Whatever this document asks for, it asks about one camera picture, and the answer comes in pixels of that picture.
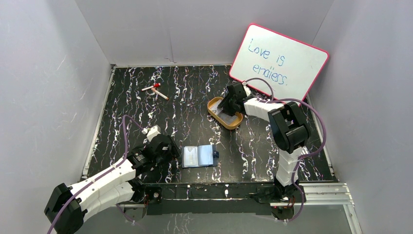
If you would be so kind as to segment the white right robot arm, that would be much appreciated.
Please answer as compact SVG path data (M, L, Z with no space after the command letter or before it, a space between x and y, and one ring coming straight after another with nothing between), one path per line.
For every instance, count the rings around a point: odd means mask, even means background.
M279 149L274 195L281 202L288 201L297 190L296 165L311 135L300 106L294 101L283 104L253 97L247 86L237 82L227 86L218 109L229 116L239 113L269 122Z

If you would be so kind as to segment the silver credit card stack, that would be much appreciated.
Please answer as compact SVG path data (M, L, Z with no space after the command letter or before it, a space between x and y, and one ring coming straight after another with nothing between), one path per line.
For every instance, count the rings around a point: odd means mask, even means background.
M219 117L225 124L230 125L232 122L237 120L237 116L233 115L230 116L226 113L223 112L222 108L219 108L219 104L222 102L222 100L217 100L215 103L212 104L212 106L210 107L210 109L212 110L212 112Z

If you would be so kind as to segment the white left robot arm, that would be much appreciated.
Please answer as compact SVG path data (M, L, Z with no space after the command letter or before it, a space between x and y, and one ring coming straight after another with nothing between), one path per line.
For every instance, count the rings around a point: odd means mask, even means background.
M57 185L44 209L51 223L48 233L74 234L87 219L108 207L143 201L148 195L137 178L179 156L172 137L159 134L147 144L128 150L114 165L94 176L72 185Z

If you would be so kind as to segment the blue leather card holder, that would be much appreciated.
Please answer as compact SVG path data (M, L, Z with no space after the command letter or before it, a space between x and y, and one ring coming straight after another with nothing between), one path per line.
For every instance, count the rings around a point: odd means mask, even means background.
M215 167L218 164L219 152L213 144L200 145L198 147L198 164L200 167ZM183 167L183 149L182 149L182 167Z

